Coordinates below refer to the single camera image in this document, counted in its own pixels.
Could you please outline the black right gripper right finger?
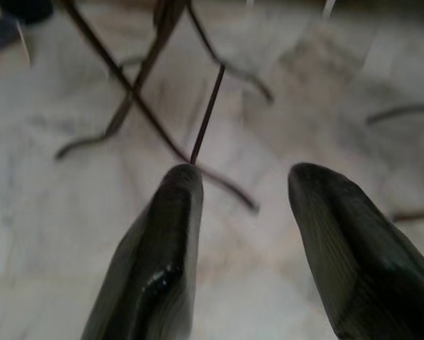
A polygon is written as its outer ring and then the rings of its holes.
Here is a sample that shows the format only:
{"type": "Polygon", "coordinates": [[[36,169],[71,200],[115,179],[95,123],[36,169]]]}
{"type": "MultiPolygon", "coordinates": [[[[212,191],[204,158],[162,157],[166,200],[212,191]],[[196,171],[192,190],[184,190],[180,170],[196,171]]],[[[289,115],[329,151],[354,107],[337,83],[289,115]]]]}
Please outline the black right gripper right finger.
{"type": "Polygon", "coordinates": [[[424,339],[424,256],[346,176],[312,163],[287,178],[290,207],[339,339],[424,339]]]}

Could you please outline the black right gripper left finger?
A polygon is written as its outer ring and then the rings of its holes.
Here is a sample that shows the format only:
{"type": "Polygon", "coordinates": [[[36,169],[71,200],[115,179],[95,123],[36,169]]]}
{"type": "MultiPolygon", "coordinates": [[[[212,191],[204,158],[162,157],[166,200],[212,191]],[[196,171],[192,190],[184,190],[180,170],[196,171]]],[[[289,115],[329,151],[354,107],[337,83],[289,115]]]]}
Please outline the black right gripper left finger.
{"type": "Polygon", "coordinates": [[[202,175],[163,177],[118,244],[82,339],[189,339],[202,217],[202,175]]]}

